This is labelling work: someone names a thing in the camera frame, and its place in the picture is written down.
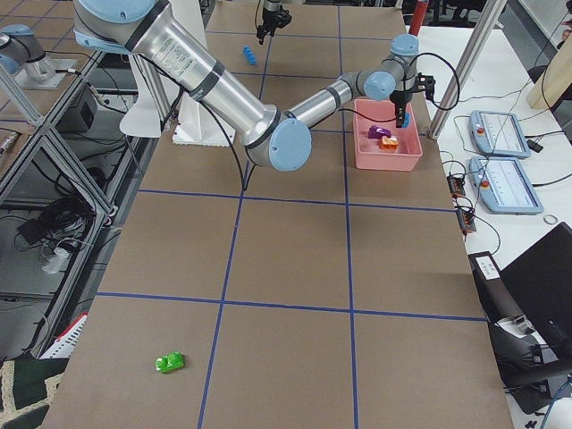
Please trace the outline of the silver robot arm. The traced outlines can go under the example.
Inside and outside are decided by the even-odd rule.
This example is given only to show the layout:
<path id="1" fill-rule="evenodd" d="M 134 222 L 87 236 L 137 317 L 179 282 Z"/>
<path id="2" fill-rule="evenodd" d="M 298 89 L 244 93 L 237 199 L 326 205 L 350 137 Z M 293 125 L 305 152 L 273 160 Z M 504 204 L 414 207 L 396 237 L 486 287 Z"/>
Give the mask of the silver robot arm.
<path id="1" fill-rule="evenodd" d="M 356 97 L 390 99 L 397 123 L 414 92 L 419 43 L 398 35 L 388 56 L 372 70 L 348 72 L 287 111 L 265 105 L 174 17 L 168 1 L 76 1 L 78 44 L 149 60 L 190 98 L 211 109 L 236 132 L 249 160 L 280 172 L 309 158 L 310 129 Z"/>
<path id="2" fill-rule="evenodd" d="M 282 6 L 281 0 L 264 0 L 261 2 L 262 23 L 255 23 L 257 40 L 260 45 L 264 44 L 265 37 L 274 36 L 275 31 L 283 29 L 292 21 L 290 12 Z"/>

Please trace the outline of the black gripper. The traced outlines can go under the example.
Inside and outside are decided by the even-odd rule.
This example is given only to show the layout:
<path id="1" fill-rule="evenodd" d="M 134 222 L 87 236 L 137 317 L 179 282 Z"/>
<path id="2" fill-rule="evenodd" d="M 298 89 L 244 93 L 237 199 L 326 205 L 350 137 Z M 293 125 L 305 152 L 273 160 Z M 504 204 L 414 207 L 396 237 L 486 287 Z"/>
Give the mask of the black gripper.
<path id="1" fill-rule="evenodd" d="M 257 40 L 259 45 L 264 44 L 265 31 L 270 37 L 274 36 L 277 29 L 282 29 L 289 25 L 292 16 L 288 10 L 269 11 L 263 10 L 263 24 L 257 26 Z"/>
<path id="2" fill-rule="evenodd" d="M 407 105 L 412 100 L 412 93 L 396 90 L 390 95 L 390 100 L 395 106 L 396 127 L 402 128 L 403 125 L 408 125 Z"/>

